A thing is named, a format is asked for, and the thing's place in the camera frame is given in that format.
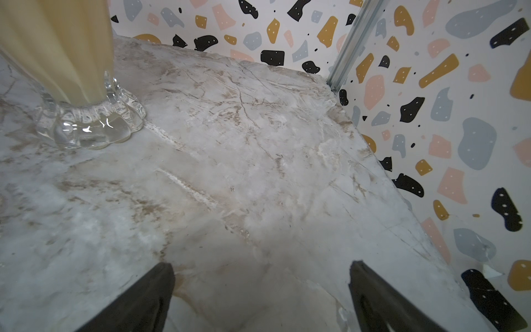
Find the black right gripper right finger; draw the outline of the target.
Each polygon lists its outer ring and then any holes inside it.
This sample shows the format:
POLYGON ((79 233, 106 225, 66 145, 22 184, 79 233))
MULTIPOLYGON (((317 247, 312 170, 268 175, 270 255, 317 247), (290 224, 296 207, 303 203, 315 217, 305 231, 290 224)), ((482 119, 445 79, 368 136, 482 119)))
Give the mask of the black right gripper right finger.
POLYGON ((362 331, 444 331, 363 261, 353 261, 349 290, 362 331))

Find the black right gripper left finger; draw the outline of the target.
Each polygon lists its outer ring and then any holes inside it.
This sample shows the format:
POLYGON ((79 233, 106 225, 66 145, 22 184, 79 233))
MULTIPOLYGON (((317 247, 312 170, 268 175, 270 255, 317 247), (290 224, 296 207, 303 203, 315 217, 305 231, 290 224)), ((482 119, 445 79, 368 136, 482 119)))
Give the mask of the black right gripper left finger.
POLYGON ((162 331, 175 286, 171 264, 160 262, 79 331, 162 331))

